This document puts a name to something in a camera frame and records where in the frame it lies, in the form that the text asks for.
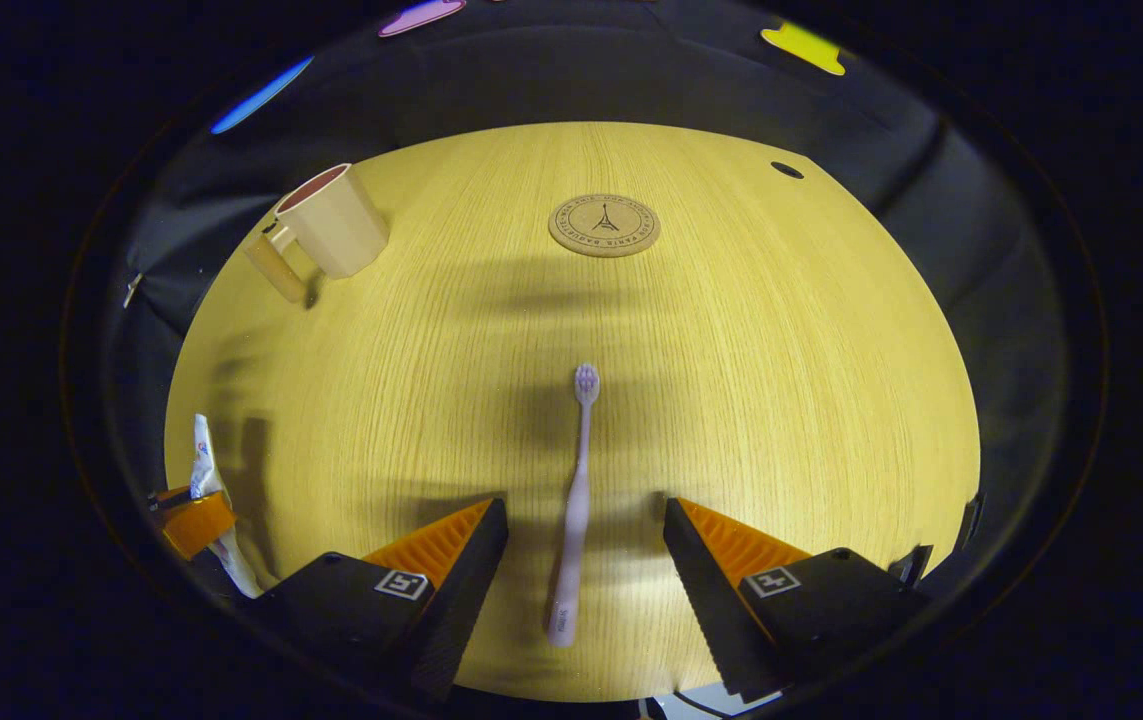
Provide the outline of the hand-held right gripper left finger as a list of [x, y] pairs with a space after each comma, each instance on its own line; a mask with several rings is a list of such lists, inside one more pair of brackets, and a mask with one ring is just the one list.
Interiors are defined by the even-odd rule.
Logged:
[[248, 616], [333, 675], [402, 701], [446, 701], [507, 546], [489, 497], [361, 559], [327, 552]]

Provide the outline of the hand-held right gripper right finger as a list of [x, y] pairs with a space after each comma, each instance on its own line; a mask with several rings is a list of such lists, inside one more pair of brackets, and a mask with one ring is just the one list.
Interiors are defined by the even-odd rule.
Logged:
[[929, 602], [850, 547], [808, 553], [687, 498], [664, 502], [663, 539], [719, 678], [743, 701], [836, 679]]

